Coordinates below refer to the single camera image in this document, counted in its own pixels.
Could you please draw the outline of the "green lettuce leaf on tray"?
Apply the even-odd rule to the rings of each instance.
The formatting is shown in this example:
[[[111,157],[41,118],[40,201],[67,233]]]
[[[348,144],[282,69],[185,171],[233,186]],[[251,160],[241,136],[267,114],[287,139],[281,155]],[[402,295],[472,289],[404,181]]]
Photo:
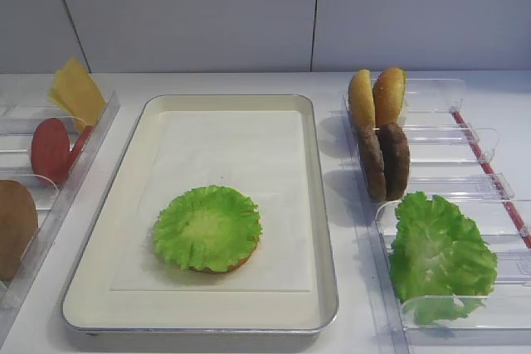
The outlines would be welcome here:
[[[223,271],[262,234],[258,205],[231,187],[197,187],[171,200],[153,225],[153,246],[168,264]]]

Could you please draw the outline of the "left brown meat patty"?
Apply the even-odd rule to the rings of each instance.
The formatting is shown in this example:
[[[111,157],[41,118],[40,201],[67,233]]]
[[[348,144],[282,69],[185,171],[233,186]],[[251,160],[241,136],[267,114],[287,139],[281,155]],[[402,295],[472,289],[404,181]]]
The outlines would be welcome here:
[[[384,162],[377,135],[372,128],[361,127],[358,130],[358,149],[363,161],[369,196],[374,201],[384,201],[387,195]]]

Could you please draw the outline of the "bottom bun under lettuce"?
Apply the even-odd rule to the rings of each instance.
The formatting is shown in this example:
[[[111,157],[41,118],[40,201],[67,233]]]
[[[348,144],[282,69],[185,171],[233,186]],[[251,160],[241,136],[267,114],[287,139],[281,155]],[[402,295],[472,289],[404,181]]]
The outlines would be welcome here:
[[[208,268],[208,267],[204,267],[202,269],[197,269],[195,267],[192,267],[190,266],[188,269],[189,270],[192,270],[192,271],[195,271],[195,272],[198,272],[198,273],[203,273],[203,274],[228,274],[238,268],[240,268],[243,264],[245,264],[248,259],[250,257],[252,257],[252,255],[254,254],[256,248],[258,247],[258,245],[260,244],[260,241],[257,241],[254,245],[254,247],[251,249],[251,251],[249,252],[249,254],[245,257],[242,257],[240,258],[235,264],[232,264],[230,266],[227,266],[227,268],[223,271],[216,271],[216,270],[213,270],[211,268]]]

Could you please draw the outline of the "yellow cheese slices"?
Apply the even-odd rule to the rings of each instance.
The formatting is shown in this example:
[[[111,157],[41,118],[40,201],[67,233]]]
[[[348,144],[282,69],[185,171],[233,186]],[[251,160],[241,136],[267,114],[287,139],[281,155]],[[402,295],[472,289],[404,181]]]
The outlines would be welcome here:
[[[55,72],[48,98],[74,118],[78,133],[94,127],[106,106],[100,89],[76,58]]]

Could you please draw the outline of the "green lettuce leaf in rack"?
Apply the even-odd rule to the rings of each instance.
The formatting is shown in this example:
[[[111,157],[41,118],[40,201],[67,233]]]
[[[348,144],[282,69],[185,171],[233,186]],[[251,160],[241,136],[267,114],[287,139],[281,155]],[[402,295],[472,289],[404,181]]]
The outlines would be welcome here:
[[[403,197],[389,255],[396,296],[419,325],[466,318],[494,290],[498,258],[472,219],[441,196]]]

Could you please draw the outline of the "white parchment paper sheet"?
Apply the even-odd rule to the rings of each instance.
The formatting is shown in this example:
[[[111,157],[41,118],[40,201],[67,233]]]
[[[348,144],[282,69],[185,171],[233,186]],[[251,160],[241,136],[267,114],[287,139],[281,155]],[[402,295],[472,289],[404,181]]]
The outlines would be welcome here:
[[[116,290],[308,291],[311,229],[303,125],[295,111],[165,112],[127,172]],[[181,270],[153,251],[159,212],[195,187],[232,187],[261,215],[260,244],[228,274]]]

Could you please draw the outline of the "left golden bun half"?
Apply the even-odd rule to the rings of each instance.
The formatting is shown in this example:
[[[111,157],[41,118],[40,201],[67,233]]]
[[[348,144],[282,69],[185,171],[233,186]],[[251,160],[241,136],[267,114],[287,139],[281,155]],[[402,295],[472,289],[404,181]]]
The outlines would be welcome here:
[[[350,80],[348,106],[357,128],[374,129],[376,127],[373,87],[369,70],[359,70]]]

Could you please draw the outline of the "golden bun half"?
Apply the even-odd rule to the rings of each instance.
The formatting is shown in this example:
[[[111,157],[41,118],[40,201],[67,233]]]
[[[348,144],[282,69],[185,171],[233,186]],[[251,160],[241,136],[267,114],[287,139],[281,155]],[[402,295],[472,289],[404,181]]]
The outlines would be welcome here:
[[[373,87],[369,70],[359,70],[350,80],[348,106],[357,128],[374,129],[376,127]]]
[[[384,70],[373,86],[375,124],[377,128],[396,123],[402,112],[406,89],[406,72],[396,66]]]

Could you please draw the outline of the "right golden bun half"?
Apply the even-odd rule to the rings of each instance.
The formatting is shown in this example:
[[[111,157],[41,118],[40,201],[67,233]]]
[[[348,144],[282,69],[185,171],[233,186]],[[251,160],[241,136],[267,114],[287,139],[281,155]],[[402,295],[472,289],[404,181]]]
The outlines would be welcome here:
[[[375,124],[377,128],[396,123],[402,112],[406,89],[406,72],[396,66],[384,70],[373,86]]]

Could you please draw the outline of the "clear acrylic right rack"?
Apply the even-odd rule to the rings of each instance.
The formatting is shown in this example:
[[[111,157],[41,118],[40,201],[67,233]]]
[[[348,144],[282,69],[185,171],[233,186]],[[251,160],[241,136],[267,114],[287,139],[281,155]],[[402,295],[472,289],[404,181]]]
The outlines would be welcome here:
[[[410,304],[395,294],[389,255],[397,234],[399,203],[370,198],[348,101],[339,103],[348,150],[342,164],[353,175],[354,229],[372,276],[368,301],[381,353],[463,353],[468,348],[507,346],[522,353],[530,349],[530,248],[504,209],[504,203],[512,201],[530,232],[530,201],[516,196],[504,175],[492,167],[499,132],[463,117],[464,94],[465,84],[458,79],[408,79],[398,120],[411,154],[407,192],[442,196],[457,205],[476,222],[498,258],[494,290],[483,297],[481,307],[466,318],[429,325],[416,324]],[[452,111],[460,112],[464,126],[455,122]],[[483,172],[467,133],[480,145],[494,176]]]

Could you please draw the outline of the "clear acrylic rack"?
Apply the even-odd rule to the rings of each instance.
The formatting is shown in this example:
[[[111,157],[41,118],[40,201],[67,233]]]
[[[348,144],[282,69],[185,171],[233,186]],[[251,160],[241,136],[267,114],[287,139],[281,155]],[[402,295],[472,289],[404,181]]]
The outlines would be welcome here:
[[[38,214],[37,232],[22,256],[22,266],[12,281],[1,283],[2,333],[8,333],[16,319],[118,111],[118,95],[112,91],[106,95],[106,106],[99,122],[88,136],[66,182],[56,184],[32,172],[32,136],[40,122],[58,118],[65,125],[73,146],[79,137],[73,118],[61,109],[45,104],[1,105],[1,179],[16,180],[25,185],[32,194]]]
[[[499,132],[463,117],[464,94],[465,84],[458,79],[408,79],[398,120],[411,154],[407,192],[442,196],[457,205],[476,222],[498,258],[494,290],[483,297],[481,307],[466,318],[429,325],[416,324],[410,304],[395,294],[389,255],[397,234],[399,203],[370,198],[348,101],[339,103],[348,150],[342,164],[353,175],[354,229],[372,276],[368,301],[381,353],[463,353],[468,348],[507,346],[522,353],[530,349],[530,248],[504,209],[504,203],[512,201],[530,232],[530,201],[516,196],[504,175],[492,167]],[[464,126],[455,122],[452,111],[460,112]],[[494,176],[483,172],[467,133],[480,145]]]

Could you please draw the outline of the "clear acrylic left rack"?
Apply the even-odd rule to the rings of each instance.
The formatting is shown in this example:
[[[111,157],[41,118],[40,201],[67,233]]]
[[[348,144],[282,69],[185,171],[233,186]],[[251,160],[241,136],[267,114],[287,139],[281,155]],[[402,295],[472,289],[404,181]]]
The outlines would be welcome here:
[[[40,122],[58,118],[65,125],[73,146],[79,137],[73,118],[61,109],[45,104],[1,105],[1,179],[16,180],[25,185],[32,194],[38,214],[37,232],[22,256],[22,266],[12,281],[1,283],[2,333],[8,333],[16,319],[118,111],[118,95],[112,91],[106,95],[106,106],[99,122],[88,136],[66,182],[56,184],[32,172],[32,136]]]

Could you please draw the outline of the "cream metal baking tray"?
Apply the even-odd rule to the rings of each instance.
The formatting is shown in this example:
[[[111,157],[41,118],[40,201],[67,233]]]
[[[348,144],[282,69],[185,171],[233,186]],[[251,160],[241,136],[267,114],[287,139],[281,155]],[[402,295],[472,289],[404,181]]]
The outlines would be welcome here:
[[[153,226],[196,187],[257,207],[258,246],[226,274],[155,254]],[[161,95],[144,106],[66,290],[86,332],[315,334],[339,296],[314,109],[301,95]]]

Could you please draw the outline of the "brown bun left rack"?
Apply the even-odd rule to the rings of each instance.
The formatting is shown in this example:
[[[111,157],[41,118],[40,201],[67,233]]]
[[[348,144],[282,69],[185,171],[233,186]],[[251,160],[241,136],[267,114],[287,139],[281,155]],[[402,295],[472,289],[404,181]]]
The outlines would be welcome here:
[[[1,280],[13,278],[37,227],[30,192],[20,182],[1,180]]]

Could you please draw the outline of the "red rail strip right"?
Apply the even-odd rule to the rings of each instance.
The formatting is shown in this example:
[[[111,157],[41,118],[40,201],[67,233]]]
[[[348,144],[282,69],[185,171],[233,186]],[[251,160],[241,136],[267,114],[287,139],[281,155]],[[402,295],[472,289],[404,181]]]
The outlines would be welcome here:
[[[457,124],[459,124],[460,126],[465,125],[465,121],[463,120],[459,111],[452,111],[451,114]],[[486,160],[486,156],[482,152],[480,145],[473,141],[473,138],[471,137],[470,134],[467,133],[466,137],[469,140],[470,148],[473,154],[475,155],[476,160],[480,163],[481,168],[483,169],[483,172],[486,175],[494,176],[494,169],[491,167],[490,162]],[[518,231],[526,247],[529,249],[530,248],[530,232],[525,226],[524,219],[519,214],[519,211],[517,210],[515,204],[512,201],[506,201],[504,203],[504,209],[506,210],[508,216],[513,222],[514,227]]]

